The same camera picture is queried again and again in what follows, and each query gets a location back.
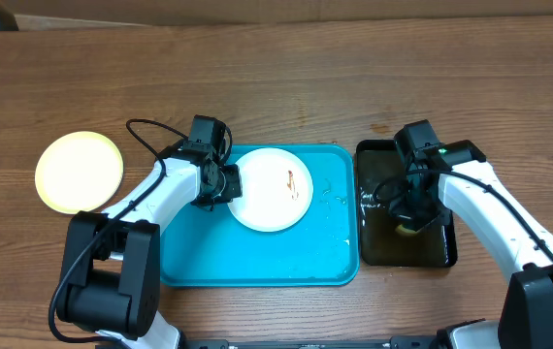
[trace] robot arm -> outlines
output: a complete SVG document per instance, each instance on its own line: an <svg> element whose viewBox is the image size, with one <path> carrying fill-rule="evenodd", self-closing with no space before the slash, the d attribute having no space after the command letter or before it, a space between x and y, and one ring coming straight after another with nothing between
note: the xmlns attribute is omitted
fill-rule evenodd
<svg viewBox="0 0 553 349"><path fill-rule="evenodd" d="M537 223L509 194L488 162L473 160L454 165L452 171L491 185L518 210L537 236L543 239L553 252L553 235ZM439 199L469 226L497 262L507 282L515 272L522 271L528 264L540 268L552 265L552 261L530 239L511 212L484 189L456 176L441 174Z"/></svg>
<svg viewBox="0 0 553 349"><path fill-rule="evenodd" d="M393 186L398 195L390 200L382 201L379 189L375 198L403 222L398 229L418 232L434 222L446 224L451 210L474 232L509 282L500 321L441 330L439 342L452 349L552 348L553 235L509 194L471 142L440 143L425 120L406 125L395 143L407 184Z"/></svg>
<svg viewBox="0 0 553 349"><path fill-rule="evenodd" d="M224 135L229 133L229 149ZM224 123L195 116L188 140L159 154L166 176L133 210L124 211L161 175L157 161L147 178L119 203L102 213L79 212L72 218L63 255L61 279L94 236L113 224L81 260L67 287L61 288L56 313L60 320L133 348L177 348L179 332L157 312L160 297L160 235L186 204L214 206L242 195L236 165L225 165L231 134ZM123 261L121 273L97 270L93 260Z"/></svg>

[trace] black tray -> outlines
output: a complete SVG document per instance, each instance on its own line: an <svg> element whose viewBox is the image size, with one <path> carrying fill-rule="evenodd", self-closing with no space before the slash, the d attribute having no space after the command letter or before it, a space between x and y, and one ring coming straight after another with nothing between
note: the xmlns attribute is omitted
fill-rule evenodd
<svg viewBox="0 0 553 349"><path fill-rule="evenodd" d="M363 261L371 266L453 266L458 260L453 217L449 225L431 225L412 237L395 232L399 222L372 199L385 178L404 173L392 140L362 141L356 146L358 229Z"/></svg>

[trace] yellow round plate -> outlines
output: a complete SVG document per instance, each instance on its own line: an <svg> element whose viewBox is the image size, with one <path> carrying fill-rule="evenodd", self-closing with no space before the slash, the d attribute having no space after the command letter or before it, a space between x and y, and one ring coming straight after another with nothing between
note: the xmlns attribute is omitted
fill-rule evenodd
<svg viewBox="0 0 553 349"><path fill-rule="evenodd" d="M35 186L50 208L73 214L93 210L114 194L123 177L121 153L95 132L75 132L54 141L35 170Z"/></svg>

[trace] sauce stain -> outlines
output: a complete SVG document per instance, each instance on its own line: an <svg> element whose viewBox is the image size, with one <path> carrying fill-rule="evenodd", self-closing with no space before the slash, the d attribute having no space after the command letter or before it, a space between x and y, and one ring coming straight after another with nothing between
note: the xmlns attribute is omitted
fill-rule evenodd
<svg viewBox="0 0 553 349"><path fill-rule="evenodd" d="M289 172L289 181L287 182L287 188L292 192L292 200L298 200L300 193L296 191L296 182L294 182L294 174L291 171Z"/></svg>

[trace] plastic tray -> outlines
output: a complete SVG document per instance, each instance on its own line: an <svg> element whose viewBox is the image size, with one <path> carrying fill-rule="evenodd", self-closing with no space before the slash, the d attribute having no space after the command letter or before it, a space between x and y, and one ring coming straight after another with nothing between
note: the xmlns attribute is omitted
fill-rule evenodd
<svg viewBox="0 0 553 349"><path fill-rule="evenodd" d="M174 287L340 286L359 269L354 167L333 144L234 145L229 163L277 147L298 156L313 181L305 216L294 226L260 233L227 205L208 212L185 206L160 243L160 279Z"/></svg>

